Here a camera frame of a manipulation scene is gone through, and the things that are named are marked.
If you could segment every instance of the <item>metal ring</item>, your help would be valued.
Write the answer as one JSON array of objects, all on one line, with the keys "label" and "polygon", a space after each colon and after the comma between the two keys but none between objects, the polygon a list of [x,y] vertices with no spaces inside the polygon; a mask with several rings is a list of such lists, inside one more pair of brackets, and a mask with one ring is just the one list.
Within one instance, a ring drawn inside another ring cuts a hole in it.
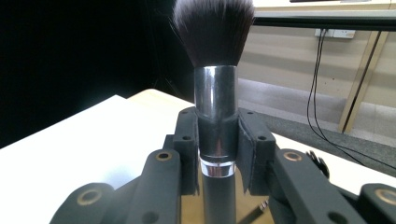
[{"label": "metal ring", "polygon": [[301,157],[299,154],[295,152],[285,152],[283,156],[289,161],[301,161],[303,159],[303,157]]},{"label": "metal ring", "polygon": [[102,191],[99,189],[87,189],[77,197],[77,203],[81,206],[90,205],[102,198]]},{"label": "metal ring", "polygon": [[376,189],[375,195],[385,203],[396,205],[396,192],[390,189]]},{"label": "metal ring", "polygon": [[160,152],[157,154],[157,156],[155,156],[155,159],[157,159],[157,161],[169,161],[172,159],[172,153]]}]

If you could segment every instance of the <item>makeup brush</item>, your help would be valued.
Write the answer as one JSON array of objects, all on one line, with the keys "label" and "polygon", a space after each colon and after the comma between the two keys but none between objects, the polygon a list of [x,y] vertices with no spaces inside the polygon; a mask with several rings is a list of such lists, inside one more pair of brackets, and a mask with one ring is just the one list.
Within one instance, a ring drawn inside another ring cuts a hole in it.
[{"label": "makeup brush", "polygon": [[205,223],[235,223],[236,66],[252,0],[177,0],[174,24],[194,66]]}]

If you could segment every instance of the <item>silver metal ferrule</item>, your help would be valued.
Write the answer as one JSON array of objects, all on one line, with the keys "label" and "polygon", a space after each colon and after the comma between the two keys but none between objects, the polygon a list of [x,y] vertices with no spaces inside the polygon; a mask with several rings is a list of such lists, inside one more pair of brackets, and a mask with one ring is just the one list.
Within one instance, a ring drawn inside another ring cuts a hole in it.
[{"label": "silver metal ferrule", "polygon": [[235,66],[207,66],[194,70],[199,150],[204,175],[234,174],[237,150],[237,74]]},{"label": "silver metal ferrule", "polygon": [[201,170],[203,175],[214,178],[223,178],[235,173],[235,162],[227,161],[222,163],[213,163],[201,159]]}]

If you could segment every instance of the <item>white table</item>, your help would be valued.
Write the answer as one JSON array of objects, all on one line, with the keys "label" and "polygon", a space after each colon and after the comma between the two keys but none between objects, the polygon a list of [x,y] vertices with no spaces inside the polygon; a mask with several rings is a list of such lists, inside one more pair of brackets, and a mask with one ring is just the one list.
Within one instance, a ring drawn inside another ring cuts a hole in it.
[{"label": "white table", "polygon": [[[173,133],[178,112],[192,104],[147,90],[123,99],[114,96],[0,150],[0,223],[49,223],[75,189],[105,182],[118,188],[140,175],[147,155]],[[396,186],[396,178],[275,134],[281,148],[314,150],[329,166],[331,181],[359,194],[365,183]],[[262,197],[243,196],[237,184],[237,219]],[[196,223],[202,211],[186,204],[183,221]]]}]

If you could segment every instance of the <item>floor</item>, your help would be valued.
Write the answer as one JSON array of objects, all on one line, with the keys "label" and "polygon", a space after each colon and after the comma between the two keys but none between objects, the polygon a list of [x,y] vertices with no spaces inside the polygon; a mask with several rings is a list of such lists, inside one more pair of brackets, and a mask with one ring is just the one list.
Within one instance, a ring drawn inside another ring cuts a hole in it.
[{"label": "floor", "polygon": [[[308,124],[307,91],[239,79],[239,106],[273,117]],[[317,94],[317,119],[320,128],[337,132],[346,99]],[[314,110],[310,106],[311,123]],[[348,135],[396,147],[396,108],[362,103],[354,128]]]}]

